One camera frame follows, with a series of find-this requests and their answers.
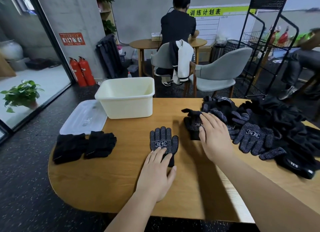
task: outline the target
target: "training schedule board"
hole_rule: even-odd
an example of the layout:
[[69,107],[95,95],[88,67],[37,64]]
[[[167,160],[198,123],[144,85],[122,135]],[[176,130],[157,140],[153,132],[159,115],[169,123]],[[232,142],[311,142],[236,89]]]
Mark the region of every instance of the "training schedule board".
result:
[[[202,6],[190,7],[187,13],[196,19],[199,38],[207,40],[206,45],[211,45],[217,34],[240,40],[248,9],[249,5]],[[257,14],[256,9],[250,12]],[[244,32],[251,32],[254,23],[255,18],[249,15]]]

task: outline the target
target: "black t-shirt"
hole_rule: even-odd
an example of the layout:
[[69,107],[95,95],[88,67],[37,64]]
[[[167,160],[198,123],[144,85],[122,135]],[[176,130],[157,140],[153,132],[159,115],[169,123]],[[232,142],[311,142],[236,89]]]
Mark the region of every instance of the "black t-shirt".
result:
[[183,39],[188,42],[189,35],[196,31],[196,19],[189,14],[173,10],[161,18],[162,44]]

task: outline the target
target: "chair back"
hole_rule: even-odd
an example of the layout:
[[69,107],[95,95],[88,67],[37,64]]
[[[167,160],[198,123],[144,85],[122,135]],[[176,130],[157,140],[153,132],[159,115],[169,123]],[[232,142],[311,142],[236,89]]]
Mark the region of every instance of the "chair back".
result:
[[163,44],[157,53],[151,55],[151,64],[154,67],[172,69],[172,62],[170,60],[169,43]]
[[207,80],[230,80],[243,71],[252,53],[252,48],[245,47],[230,51],[208,65],[196,70],[196,77]]

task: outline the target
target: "metal rack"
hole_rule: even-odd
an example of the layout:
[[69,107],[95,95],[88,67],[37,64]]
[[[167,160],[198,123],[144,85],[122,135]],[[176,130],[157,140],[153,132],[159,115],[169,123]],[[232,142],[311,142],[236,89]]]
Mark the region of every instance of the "metal rack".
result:
[[[253,56],[256,55],[257,51],[261,52],[262,55],[261,55],[260,59],[258,60],[258,62],[253,61],[254,57],[251,57],[250,63],[247,65],[246,69],[243,70],[245,72],[244,77],[240,77],[240,78],[236,79],[236,80],[243,80],[243,82],[242,82],[243,86],[248,85],[247,89],[245,90],[245,93],[242,93],[245,98],[258,97],[258,96],[262,96],[263,98],[265,98],[267,96],[274,80],[276,79],[276,77],[277,77],[277,75],[278,75],[278,73],[279,73],[279,71],[285,61],[286,56],[289,54],[289,51],[291,50],[292,46],[294,45],[295,40],[298,37],[299,28],[294,23],[292,23],[289,19],[287,19],[285,16],[282,15],[282,10],[283,10],[283,7],[285,6],[285,3],[286,3],[286,0],[251,0],[250,1],[249,9],[248,9],[246,19],[244,22],[244,26],[242,29],[238,48],[240,48],[240,44],[245,44],[246,46],[253,48],[253,52],[252,52]],[[256,15],[251,13],[250,12],[251,9],[271,9],[271,10],[278,11],[278,15],[274,21],[274,24],[273,24],[273,27],[271,29],[270,34],[264,32],[265,23],[260,18],[258,18]],[[244,33],[249,15],[253,16],[255,19],[257,19],[262,24],[261,31]],[[277,42],[277,40],[275,40],[273,42],[273,44],[270,44],[269,42],[270,42],[272,34],[277,26],[279,18],[282,18],[284,21],[286,21],[286,23],[288,23],[292,27],[294,27],[296,29],[296,34],[292,38],[292,40],[289,40],[284,44],[279,44]],[[267,62],[268,55],[271,51],[286,51],[282,62],[279,64],[279,66],[275,72],[270,71],[269,69],[265,68],[265,63]],[[254,68],[253,72],[250,72],[250,68],[251,68],[252,64],[255,65],[255,68]],[[258,76],[262,70],[264,70],[272,75],[272,80],[271,80],[270,84],[267,86],[267,88],[265,89],[265,91],[260,90],[256,86],[256,81],[257,81]],[[257,92],[257,94],[255,94],[255,93],[249,94],[251,88],[254,88],[254,91]]]

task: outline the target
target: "black door frame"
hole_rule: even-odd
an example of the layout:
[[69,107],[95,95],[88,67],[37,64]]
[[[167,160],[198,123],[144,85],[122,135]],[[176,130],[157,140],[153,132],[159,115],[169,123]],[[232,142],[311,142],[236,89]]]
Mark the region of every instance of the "black door frame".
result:
[[58,43],[57,38],[54,35],[54,32],[52,31],[52,28],[50,27],[49,21],[42,10],[42,7],[39,3],[39,0],[30,0],[34,11],[37,14],[45,32],[47,33],[47,36],[57,53],[59,59],[61,60],[61,64],[66,71],[66,74],[68,75],[68,78],[70,79],[70,84],[68,84],[66,87],[61,89],[58,93],[56,93],[54,96],[52,96],[50,99],[48,99],[45,103],[43,103],[41,106],[39,106],[37,109],[35,109],[29,116],[24,118],[22,121],[20,121],[15,127],[10,128],[6,123],[4,123],[2,120],[0,120],[0,132],[4,133],[2,137],[0,137],[0,144],[3,143],[5,140],[7,140],[9,137],[14,135],[19,129],[21,129],[26,123],[28,123],[30,120],[32,120],[35,116],[37,116],[42,110],[44,110],[51,102],[53,102],[56,98],[58,98],[63,92],[65,92],[72,84],[76,83],[76,79],[71,72],[71,68],[69,66],[69,63],[67,62],[60,45]]

